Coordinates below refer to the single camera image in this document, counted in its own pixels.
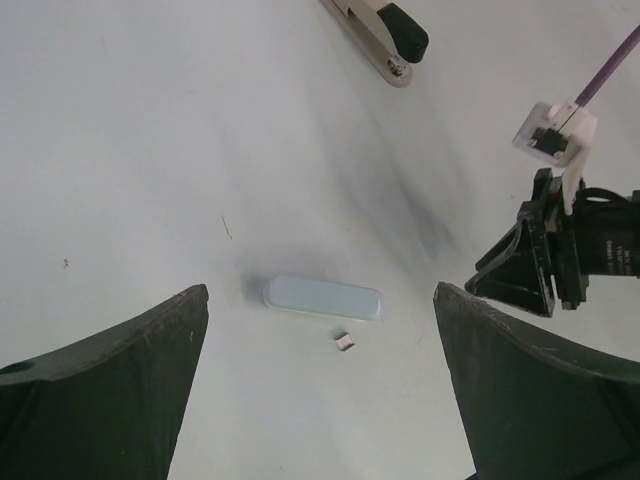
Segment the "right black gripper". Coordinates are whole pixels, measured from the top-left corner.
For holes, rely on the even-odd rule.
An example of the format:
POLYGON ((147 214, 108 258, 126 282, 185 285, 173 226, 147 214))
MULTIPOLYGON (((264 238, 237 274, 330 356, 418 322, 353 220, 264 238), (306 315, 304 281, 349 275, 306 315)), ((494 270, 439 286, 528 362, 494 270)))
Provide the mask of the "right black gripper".
POLYGON ((639 192, 580 181, 566 212, 562 179, 536 172, 519 221, 476 263, 466 292, 537 316, 575 310, 592 276, 639 276, 639 192))

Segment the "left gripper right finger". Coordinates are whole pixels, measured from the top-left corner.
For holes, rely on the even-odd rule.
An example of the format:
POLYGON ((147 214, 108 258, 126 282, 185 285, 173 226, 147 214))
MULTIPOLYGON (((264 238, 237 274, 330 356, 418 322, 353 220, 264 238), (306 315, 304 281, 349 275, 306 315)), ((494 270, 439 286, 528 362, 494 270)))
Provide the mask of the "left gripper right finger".
POLYGON ((434 310, 476 479, 636 479, 639 365, 441 282, 434 310))

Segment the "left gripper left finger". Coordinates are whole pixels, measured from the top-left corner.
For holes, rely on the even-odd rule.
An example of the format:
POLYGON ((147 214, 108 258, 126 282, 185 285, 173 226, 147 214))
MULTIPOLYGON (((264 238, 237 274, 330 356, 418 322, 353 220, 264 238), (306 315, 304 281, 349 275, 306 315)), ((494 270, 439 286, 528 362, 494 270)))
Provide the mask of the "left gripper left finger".
POLYGON ((208 326, 194 285, 1 370, 4 479, 165 479, 208 326))

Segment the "light blue stapler cover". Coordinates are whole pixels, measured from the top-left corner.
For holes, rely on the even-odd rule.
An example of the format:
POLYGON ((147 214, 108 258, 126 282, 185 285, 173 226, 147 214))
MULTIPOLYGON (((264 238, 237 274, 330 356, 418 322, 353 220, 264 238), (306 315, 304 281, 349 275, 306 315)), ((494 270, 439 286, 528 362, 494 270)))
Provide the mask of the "light blue stapler cover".
POLYGON ((262 292, 263 302, 273 309, 378 321, 384 313, 382 294, 367 287, 280 275, 269 279, 262 292))

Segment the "small staple strip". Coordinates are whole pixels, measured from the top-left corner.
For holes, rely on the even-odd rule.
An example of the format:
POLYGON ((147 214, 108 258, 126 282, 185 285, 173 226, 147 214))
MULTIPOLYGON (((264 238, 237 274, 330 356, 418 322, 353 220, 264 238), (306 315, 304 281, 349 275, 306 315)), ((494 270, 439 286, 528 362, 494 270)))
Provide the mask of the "small staple strip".
POLYGON ((341 352, 346 352, 356 345, 350 333, 346 331, 336 334, 334 336, 334 341, 336 342, 338 350, 341 352))

